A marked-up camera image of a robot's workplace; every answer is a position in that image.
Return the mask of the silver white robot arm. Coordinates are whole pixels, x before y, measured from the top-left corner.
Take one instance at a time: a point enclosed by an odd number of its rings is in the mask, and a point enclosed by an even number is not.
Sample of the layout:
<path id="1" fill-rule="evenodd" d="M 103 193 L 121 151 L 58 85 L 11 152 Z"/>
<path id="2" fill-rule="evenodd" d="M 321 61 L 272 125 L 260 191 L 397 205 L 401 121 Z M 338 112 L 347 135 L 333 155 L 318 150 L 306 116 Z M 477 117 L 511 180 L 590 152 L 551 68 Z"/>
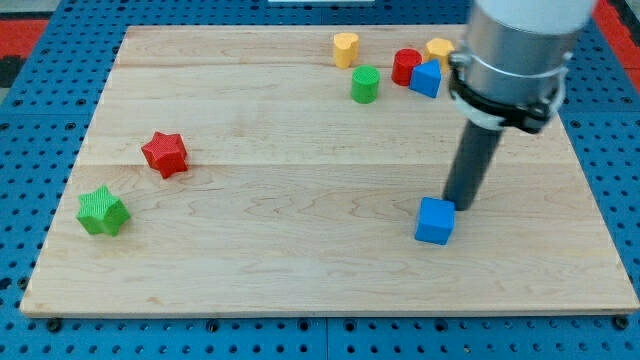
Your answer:
<path id="1" fill-rule="evenodd" d="M 594 0 L 475 0 L 449 55 L 449 92 L 476 126 L 540 132 L 557 115 Z"/>

